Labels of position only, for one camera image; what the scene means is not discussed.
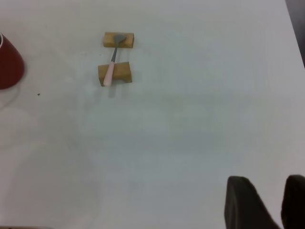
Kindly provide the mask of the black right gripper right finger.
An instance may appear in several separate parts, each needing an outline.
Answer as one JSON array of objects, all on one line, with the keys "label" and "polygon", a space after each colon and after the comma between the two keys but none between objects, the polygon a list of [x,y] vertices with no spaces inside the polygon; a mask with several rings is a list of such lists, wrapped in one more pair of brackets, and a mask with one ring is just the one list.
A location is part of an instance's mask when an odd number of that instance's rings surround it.
[{"label": "black right gripper right finger", "polygon": [[305,228],[305,177],[290,175],[285,184],[281,210],[285,229]]}]

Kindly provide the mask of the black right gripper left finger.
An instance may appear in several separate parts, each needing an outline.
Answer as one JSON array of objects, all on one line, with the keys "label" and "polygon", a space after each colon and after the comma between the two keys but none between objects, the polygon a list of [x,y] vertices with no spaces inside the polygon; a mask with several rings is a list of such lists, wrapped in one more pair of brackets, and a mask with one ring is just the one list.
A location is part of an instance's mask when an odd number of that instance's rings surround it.
[{"label": "black right gripper left finger", "polygon": [[224,206],[227,229],[278,229],[249,179],[230,176]]}]

